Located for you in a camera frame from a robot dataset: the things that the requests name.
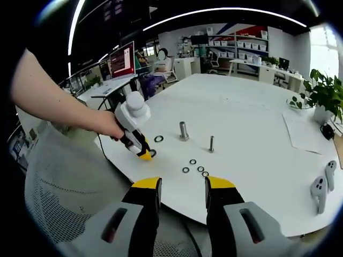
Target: ceiling light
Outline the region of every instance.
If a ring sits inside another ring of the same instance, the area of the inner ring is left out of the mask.
[[[68,55],[71,55],[71,47],[73,45],[74,32],[76,28],[76,23],[79,18],[82,6],[86,0],[80,0],[76,6],[73,21],[71,22],[70,34],[69,34],[69,44],[68,44]]]
[[[69,72],[69,78],[71,77],[71,64],[68,63],[68,72]]]
[[[98,60],[98,63],[101,62],[101,60],[104,59],[106,56],[108,56],[108,54],[105,54],[104,56],[102,56],[102,57]]]
[[[283,16],[281,14],[274,13],[274,12],[268,12],[268,11],[263,11],[263,10],[259,10],[259,9],[243,8],[243,7],[221,7],[221,8],[203,9],[203,10],[198,10],[198,11],[193,11],[193,12],[187,12],[187,13],[184,13],[184,14],[180,14],[180,15],[177,15],[177,16],[174,16],[174,17],[171,17],[171,18],[159,21],[158,23],[155,23],[155,24],[153,24],[151,26],[148,26],[148,27],[144,28],[143,31],[146,31],[146,30],[148,30],[148,29],[150,29],[152,27],[155,27],[157,25],[160,25],[160,24],[162,24],[164,22],[167,22],[167,21],[170,21],[170,20],[174,20],[176,18],[184,17],[184,16],[187,16],[187,15],[195,14],[195,13],[210,12],[210,11],[252,11],[252,12],[261,12],[261,13],[266,13],[266,14],[274,15],[274,16],[277,16],[277,17],[280,17],[280,18],[284,18],[286,20],[289,20],[289,21],[292,21],[294,23],[297,23],[300,26],[303,26],[305,28],[307,27],[305,24],[303,24],[303,23],[301,23],[301,22],[299,22],[297,20],[294,20],[292,18],[289,18],[287,16]]]

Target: human arm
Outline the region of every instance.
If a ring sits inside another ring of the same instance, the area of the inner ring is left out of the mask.
[[[18,63],[10,93],[18,107],[37,118],[116,138],[124,135],[113,113],[92,110],[64,92],[28,50]]]

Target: white flower pot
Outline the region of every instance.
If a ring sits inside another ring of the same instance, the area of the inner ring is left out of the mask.
[[[313,114],[313,120],[320,125],[324,125],[332,115],[333,113],[331,111],[326,111],[323,105],[317,105],[315,114]]]

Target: desk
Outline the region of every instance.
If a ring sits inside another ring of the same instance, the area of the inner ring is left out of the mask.
[[[103,84],[98,88],[90,88],[83,94],[79,95],[77,99],[82,103],[86,104],[88,107],[97,110],[99,105],[102,103],[103,99],[108,97],[114,91],[125,87],[127,84],[130,83],[131,79],[136,78],[137,75],[133,75],[127,78],[118,79],[118,80],[106,80]],[[130,89],[124,88],[126,93],[131,92]],[[110,106],[108,101],[105,101],[106,106]],[[101,108],[101,110],[107,109],[105,105]]]
[[[269,69],[269,70],[272,70],[272,71],[275,71],[275,72],[279,72],[279,73],[282,73],[286,76],[289,76],[289,83],[288,83],[288,87],[287,89],[289,90],[292,90],[294,92],[299,92],[299,89],[304,81],[303,78],[293,74],[293,73],[290,73],[288,71],[284,71],[284,70],[281,70],[281,69],[278,69],[278,68],[271,68],[271,67],[268,67],[268,66],[264,66],[264,65],[259,65],[259,64],[255,64],[255,63],[250,63],[246,60],[243,60],[243,59],[234,59],[234,60],[231,60],[231,65],[230,65],[230,70],[229,70],[229,76],[231,76],[231,72],[232,72],[232,67],[233,67],[233,64],[234,63],[238,63],[238,64],[246,64],[246,65],[251,65],[251,66],[255,66],[255,67],[264,67],[266,69]]]
[[[201,73],[200,57],[175,58],[174,69],[178,80]]]
[[[310,233],[329,225],[337,214],[343,171],[338,165],[335,189],[327,196],[325,212],[317,215],[310,185],[324,174],[328,161],[339,160],[319,127],[323,155],[292,147],[282,113],[290,110],[286,99],[294,95],[258,81],[194,74],[147,101],[151,119],[141,131],[157,150],[153,160],[136,158],[108,136],[101,136],[102,146],[132,182],[162,177],[162,203],[195,221],[206,224],[205,183],[197,171],[201,165],[210,175],[233,182],[245,201],[255,202],[280,223],[285,236]],[[179,140],[180,121],[186,122],[187,142]],[[163,142],[154,142],[157,135]],[[211,135],[214,153],[207,150]],[[196,165],[189,164],[193,158]],[[184,174],[183,167],[190,171]]]

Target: black rubber o-ring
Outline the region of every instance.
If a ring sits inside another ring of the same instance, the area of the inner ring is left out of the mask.
[[[157,152],[156,152],[155,149],[151,149],[151,150],[149,151],[149,153],[151,154],[151,157],[154,157],[154,156],[157,154]]]
[[[154,141],[155,141],[156,143],[159,143],[159,142],[162,142],[162,141],[163,141],[163,139],[164,139],[164,137],[163,137],[163,136],[161,136],[161,135],[158,135],[157,137],[155,137],[155,138],[154,138]]]

